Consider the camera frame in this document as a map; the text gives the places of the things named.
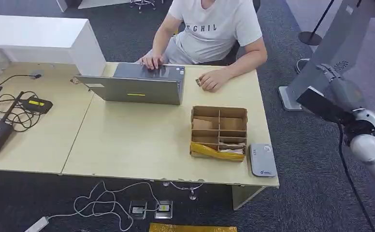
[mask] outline gray shorts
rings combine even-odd
[[[168,47],[165,50],[165,64],[195,64],[195,62],[176,44],[176,38],[173,36],[169,40]]]

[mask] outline floor power outlet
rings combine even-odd
[[[146,218],[147,201],[131,201],[129,206],[129,215],[136,220],[144,220]]]
[[[159,201],[159,210],[155,212],[156,219],[172,219],[173,201]]]

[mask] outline desk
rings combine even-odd
[[[43,70],[44,75],[32,80],[15,77],[3,85],[1,94],[17,96],[20,91],[34,91],[54,107],[41,116],[39,123],[24,133],[13,133],[0,152],[0,170],[61,173],[92,92],[83,85],[70,82],[78,74],[74,65],[12,63],[0,77],[0,82],[15,74],[30,74]]]
[[[219,68],[186,66],[181,106],[107,102],[95,95],[62,173],[233,185],[234,209],[265,187],[278,187],[278,177],[255,177],[248,159],[237,163],[189,154],[195,105],[246,108],[248,143],[271,143],[255,71],[217,93],[197,86],[202,73]],[[105,69],[104,75],[114,71]]]
[[[117,63],[106,63],[112,76]],[[195,105],[247,109],[248,143],[271,143],[255,71],[231,80],[217,93],[202,91],[195,79],[218,69],[186,66],[181,106],[106,102],[70,79],[73,65],[13,63],[0,82],[15,74],[43,70],[31,80],[15,77],[3,93],[34,91],[54,107],[29,131],[14,133],[0,152],[0,170],[232,185],[239,209],[278,177],[255,177],[249,159],[230,162],[189,154],[190,114]]]

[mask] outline office chair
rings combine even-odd
[[[256,13],[257,11],[259,11],[260,4],[261,4],[260,0],[253,0],[253,5],[254,5],[254,9],[256,10]],[[224,59],[205,62],[205,63],[199,63],[197,65],[229,66],[233,64],[234,62],[236,62],[237,52],[239,51],[239,48],[240,48],[240,44],[238,41],[236,41],[236,43],[234,43],[230,52],[227,54],[226,57],[224,57]]]
[[[130,0],[130,7],[133,8],[133,5],[139,6],[139,13],[142,13],[142,6],[152,5],[153,9],[156,10],[155,0]]]

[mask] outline printed text on t-shirt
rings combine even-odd
[[[197,26],[197,25],[186,25],[187,28],[191,28],[192,27],[192,30],[193,31],[199,31],[200,32],[203,32],[203,31],[215,31],[217,29],[216,27],[216,24],[213,24],[213,27],[212,25],[204,25],[204,26]]]

